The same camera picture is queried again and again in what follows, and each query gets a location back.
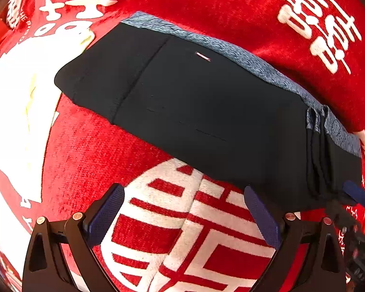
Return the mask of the black pants with blue trim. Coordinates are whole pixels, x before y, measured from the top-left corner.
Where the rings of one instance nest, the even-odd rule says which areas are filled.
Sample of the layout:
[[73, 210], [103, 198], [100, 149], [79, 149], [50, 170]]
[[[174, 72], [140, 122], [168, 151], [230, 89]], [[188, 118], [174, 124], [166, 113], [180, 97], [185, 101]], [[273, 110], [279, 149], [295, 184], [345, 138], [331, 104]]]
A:
[[239, 46], [137, 12], [63, 66], [73, 103], [286, 211], [355, 201], [360, 143], [328, 106]]

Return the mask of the red bedspread with white characters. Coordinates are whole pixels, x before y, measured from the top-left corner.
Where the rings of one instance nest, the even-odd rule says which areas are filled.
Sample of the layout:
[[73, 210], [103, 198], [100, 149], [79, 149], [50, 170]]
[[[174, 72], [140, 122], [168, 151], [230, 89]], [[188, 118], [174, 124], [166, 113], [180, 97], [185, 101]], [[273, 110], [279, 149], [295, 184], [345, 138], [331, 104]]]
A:
[[37, 219], [124, 202], [92, 248], [117, 291], [252, 291], [275, 249], [244, 188], [76, 105], [54, 78], [137, 12], [234, 44], [328, 106], [365, 156], [361, 0], [6, 0], [0, 15], [0, 283], [23, 291]]

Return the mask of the red embroidered pillow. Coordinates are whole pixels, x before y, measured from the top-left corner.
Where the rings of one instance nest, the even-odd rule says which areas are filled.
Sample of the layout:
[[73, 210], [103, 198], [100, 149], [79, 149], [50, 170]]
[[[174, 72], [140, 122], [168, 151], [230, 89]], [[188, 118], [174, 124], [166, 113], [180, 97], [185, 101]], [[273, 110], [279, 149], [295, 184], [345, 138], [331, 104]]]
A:
[[[365, 189], [365, 156], [361, 158], [361, 185]], [[355, 291], [365, 291], [365, 207], [356, 202], [347, 206], [346, 211], [360, 223], [360, 231], [339, 231], [339, 243], [345, 261], [345, 269]]]

